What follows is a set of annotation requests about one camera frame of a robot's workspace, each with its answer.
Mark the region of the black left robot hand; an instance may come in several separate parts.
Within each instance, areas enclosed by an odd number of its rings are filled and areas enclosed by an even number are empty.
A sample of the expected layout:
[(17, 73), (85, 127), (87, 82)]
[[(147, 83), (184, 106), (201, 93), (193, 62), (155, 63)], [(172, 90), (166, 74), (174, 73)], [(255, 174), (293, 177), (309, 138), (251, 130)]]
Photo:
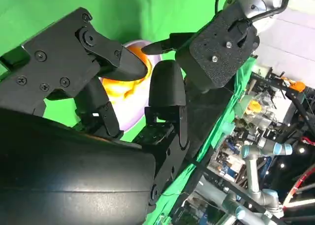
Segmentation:
[(141, 51), (146, 55), (161, 55), (174, 51), (175, 61), (186, 73), (186, 77), (202, 93), (206, 93), (214, 88), (213, 82), (189, 49), (194, 37), (194, 32), (171, 33), (169, 38), (146, 45)]

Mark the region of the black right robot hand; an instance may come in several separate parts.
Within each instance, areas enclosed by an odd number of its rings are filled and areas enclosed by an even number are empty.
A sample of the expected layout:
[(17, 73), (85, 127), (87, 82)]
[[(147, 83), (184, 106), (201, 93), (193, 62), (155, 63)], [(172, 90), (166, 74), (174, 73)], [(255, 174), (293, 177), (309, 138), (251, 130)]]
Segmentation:
[(173, 60), (153, 69), (146, 125), (121, 140), (102, 77), (136, 81), (145, 64), (78, 8), (1, 56), (0, 222), (140, 225), (189, 148)]

